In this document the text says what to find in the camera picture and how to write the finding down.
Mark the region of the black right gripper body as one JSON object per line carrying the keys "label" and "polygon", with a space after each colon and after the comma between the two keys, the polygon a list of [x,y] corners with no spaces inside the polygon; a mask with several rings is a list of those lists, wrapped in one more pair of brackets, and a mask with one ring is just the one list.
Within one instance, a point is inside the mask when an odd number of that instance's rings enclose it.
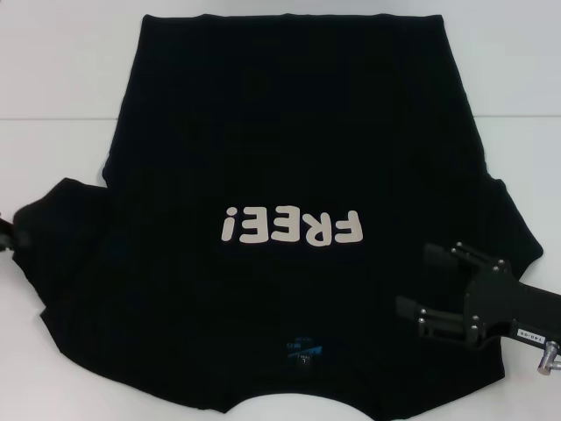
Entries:
{"label": "black right gripper body", "polygon": [[560,295],[523,284],[508,268],[481,268],[465,291],[466,342],[477,348],[505,337],[544,349],[560,342]]}

